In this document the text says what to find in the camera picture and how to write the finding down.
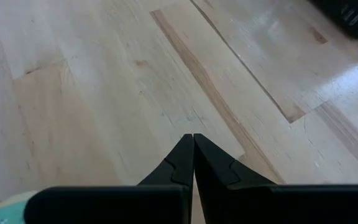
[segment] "teal fabric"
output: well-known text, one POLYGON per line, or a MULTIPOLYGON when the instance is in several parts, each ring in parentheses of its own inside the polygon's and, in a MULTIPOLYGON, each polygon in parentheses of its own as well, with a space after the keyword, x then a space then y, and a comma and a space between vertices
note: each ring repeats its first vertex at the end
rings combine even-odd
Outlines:
POLYGON ((0 224, 24 224, 23 213, 27 202, 0 208, 0 224))

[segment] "wooden floor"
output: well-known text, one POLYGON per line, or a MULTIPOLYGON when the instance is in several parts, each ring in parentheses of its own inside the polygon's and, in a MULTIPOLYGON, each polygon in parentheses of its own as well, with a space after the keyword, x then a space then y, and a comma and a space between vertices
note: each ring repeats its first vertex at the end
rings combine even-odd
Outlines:
POLYGON ((358 183, 358 41, 308 1, 0 0, 0 200, 136 184, 185 133, 358 183))

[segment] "black object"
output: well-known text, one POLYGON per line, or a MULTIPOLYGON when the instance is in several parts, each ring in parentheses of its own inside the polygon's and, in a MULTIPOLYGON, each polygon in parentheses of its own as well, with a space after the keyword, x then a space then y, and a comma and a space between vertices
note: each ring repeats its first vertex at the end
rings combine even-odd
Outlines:
POLYGON ((32 197, 33 223, 190 223, 193 171, 206 223, 358 223, 358 185, 275 185, 186 134, 138 186, 58 187, 32 197))
POLYGON ((348 35, 358 39, 358 0, 310 0, 348 35))

